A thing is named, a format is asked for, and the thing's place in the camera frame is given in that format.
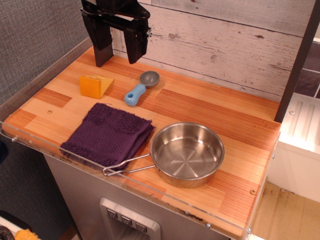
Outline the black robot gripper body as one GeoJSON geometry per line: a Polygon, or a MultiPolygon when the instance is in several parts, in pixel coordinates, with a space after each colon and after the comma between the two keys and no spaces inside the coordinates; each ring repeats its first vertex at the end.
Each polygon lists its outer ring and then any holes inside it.
{"type": "Polygon", "coordinates": [[[150,31],[151,14],[137,0],[83,0],[82,16],[93,27],[105,25],[121,31],[150,31]]]}

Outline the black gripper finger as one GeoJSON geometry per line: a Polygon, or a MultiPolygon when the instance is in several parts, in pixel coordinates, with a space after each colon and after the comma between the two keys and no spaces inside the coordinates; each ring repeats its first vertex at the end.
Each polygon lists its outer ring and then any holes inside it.
{"type": "Polygon", "coordinates": [[[134,64],[147,52],[148,31],[127,28],[123,34],[128,61],[134,64]]]}
{"type": "Polygon", "coordinates": [[[104,22],[101,15],[92,15],[83,11],[82,18],[94,47],[105,49],[112,44],[110,26],[104,22]]]}

